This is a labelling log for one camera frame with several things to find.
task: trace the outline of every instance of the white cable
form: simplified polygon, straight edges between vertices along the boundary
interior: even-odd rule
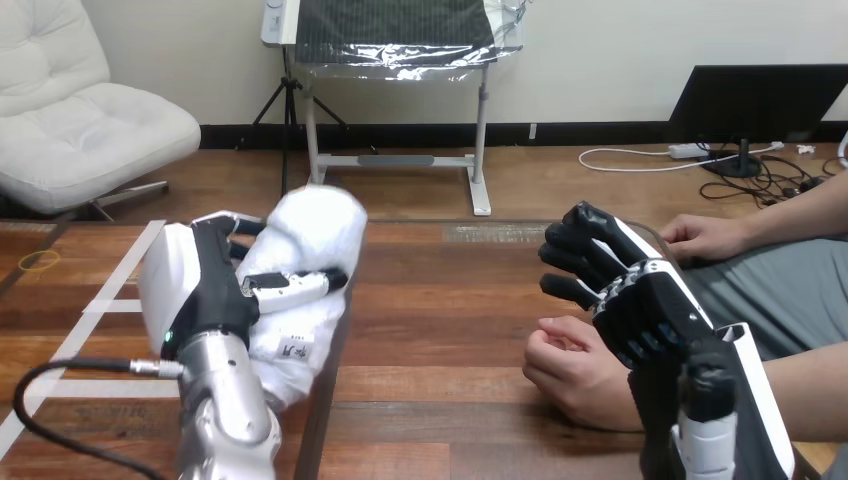
[[[768,147],[768,148],[763,148],[761,150],[751,150],[748,153],[757,154],[757,153],[771,152],[773,150],[780,150],[781,148],[783,148],[783,143],[772,142],[771,146]],[[585,160],[583,160],[583,157],[585,157],[586,155],[589,155],[590,153],[596,153],[596,152],[633,153],[633,154],[636,154],[636,155],[647,155],[647,156],[652,156],[652,157],[666,156],[666,155],[669,154],[669,152],[668,151],[665,151],[665,152],[640,152],[640,151],[637,151],[637,150],[622,150],[620,148],[595,148],[595,149],[587,150],[587,151],[581,153],[580,156],[577,158],[580,161],[580,164],[583,165],[584,167],[588,168],[589,170],[596,170],[598,172],[619,172],[619,173],[673,172],[675,170],[683,170],[683,169],[686,169],[686,168],[700,167],[701,165],[706,165],[708,163],[723,162],[725,160],[731,160],[731,159],[737,158],[739,156],[738,154],[736,154],[736,155],[731,155],[729,157],[718,158],[718,159],[715,159],[715,160],[705,160],[703,162],[687,163],[685,165],[677,165],[675,167],[664,167],[664,168],[607,168],[607,167],[595,167],[595,166],[589,165],[588,163],[586,163]]]
[[[845,158],[845,147],[848,147],[848,133],[845,134],[845,138],[843,138],[842,143],[839,144],[839,150],[837,153],[837,155],[839,155],[839,163],[841,163],[843,167],[848,168],[848,159]]]

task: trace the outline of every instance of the cable connector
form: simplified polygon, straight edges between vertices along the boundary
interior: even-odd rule
[[[183,375],[185,367],[179,362],[168,360],[132,360],[130,373],[145,377],[178,379]]]

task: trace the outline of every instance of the gray shorts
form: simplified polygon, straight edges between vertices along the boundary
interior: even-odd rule
[[[763,248],[686,281],[716,328],[747,322],[763,360],[848,341],[848,242]]]

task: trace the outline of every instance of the white towel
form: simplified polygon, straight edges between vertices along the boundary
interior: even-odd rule
[[[248,275],[293,273],[331,267],[353,278],[368,217],[349,193],[310,185],[289,193],[268,217],[268,226],[241,262],[239,283]],[[345,287],[282,312],[262,315],[250,332],[250,358],[271,407],[281,412],[309,394],[330,353],[345,312]],[[283,355],[306,347],[308,355]]]

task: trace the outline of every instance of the white armchair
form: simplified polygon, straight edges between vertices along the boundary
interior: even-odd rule
[[[108,82],[79,0],[0,0],[0,195],[55,214],[167,188],[102,197],[200,143],[188,112]]]

